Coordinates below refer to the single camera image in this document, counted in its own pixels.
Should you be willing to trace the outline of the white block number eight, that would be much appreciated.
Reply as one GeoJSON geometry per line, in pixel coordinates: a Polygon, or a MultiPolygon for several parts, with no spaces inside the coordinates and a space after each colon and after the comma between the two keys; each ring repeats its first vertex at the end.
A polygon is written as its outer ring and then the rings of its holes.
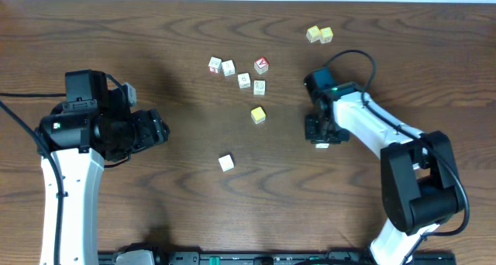
{"type": "Polygon", "coordinates": [[[329,143],[316,143],[315,148],[318,149],[327,149],[329,148],[330,144],[329,143]]]}

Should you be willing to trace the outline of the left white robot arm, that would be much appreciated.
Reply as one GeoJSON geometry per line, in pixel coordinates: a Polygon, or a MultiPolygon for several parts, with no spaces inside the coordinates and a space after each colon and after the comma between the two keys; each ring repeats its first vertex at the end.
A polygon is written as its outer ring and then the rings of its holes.
{"type": "Polygon", "coordinates": [[[45,209],[41,264],[98,263],[98,193],[106,167],[116,167],[167,141],[155,109],[101,110],[63,102],[42,118],[45,209]]]}

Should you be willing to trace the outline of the yellow letter block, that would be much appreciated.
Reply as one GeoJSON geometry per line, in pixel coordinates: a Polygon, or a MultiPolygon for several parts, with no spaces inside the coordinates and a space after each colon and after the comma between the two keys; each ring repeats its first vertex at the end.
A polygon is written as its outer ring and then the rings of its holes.
{"type": "Polygon", "coordinates": [[[257,107],[251,110],[250,112],[251,119],[255,124],[260,124],[265,121],[267,115],[262,107],[257,107]]]}

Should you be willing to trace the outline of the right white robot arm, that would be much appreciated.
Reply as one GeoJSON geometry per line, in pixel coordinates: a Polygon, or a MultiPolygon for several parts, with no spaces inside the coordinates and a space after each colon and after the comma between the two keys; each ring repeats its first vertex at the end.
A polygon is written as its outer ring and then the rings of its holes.
{"type": "Polygon", "coordinates": [[[305,138],[316,146],[339,144],[355,136],[381,162],[381,197],[387,221],[369,246],[375,264],[412,264],[414,252],[438,228],[462,212],[470,218],[467,193],[460,182],[450,139],[402,123],[364,89],[350,82],[307,81],[316,107],[305,119],[305,138]]]}

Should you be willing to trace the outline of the white block number four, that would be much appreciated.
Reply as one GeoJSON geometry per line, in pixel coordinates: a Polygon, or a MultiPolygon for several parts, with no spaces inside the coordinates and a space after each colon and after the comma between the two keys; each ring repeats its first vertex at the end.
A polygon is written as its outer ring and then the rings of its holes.
{"type": "Polygon", "coordinates": [[[230,154],[226,154],[225,156],[220,157],[219,158],[219,165],[220,165],[223,172],[231,170],[235,167],[233,158],[230,154]]]}

